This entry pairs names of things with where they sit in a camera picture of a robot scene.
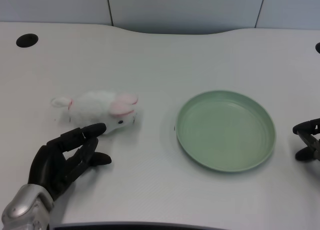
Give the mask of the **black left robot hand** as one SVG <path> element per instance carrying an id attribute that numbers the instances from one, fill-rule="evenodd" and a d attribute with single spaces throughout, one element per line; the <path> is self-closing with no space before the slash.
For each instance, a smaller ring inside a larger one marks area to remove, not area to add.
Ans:
<path id="1" fill-rule="evenodd" d="M 104 123 L 97 123 L 47 142 L 33 159 L 28 183 L 44 187 L 57 200 L 87 169 L 110 164 L 109 155 L 96 152 L 98 137 L 106 129 Z"/>

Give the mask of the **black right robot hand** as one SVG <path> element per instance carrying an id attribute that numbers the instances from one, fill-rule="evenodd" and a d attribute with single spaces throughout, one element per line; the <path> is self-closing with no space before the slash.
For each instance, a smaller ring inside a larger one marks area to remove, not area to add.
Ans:
<path id="1" fill-rule="evenodd" d="M 320 141 L 314 137 L 320 133 L 320 119 L 300 123 L 292 131 L 306 144 L 305 148 L 295 154 L 295 159 L 300 162 L 320 160 Z"/>

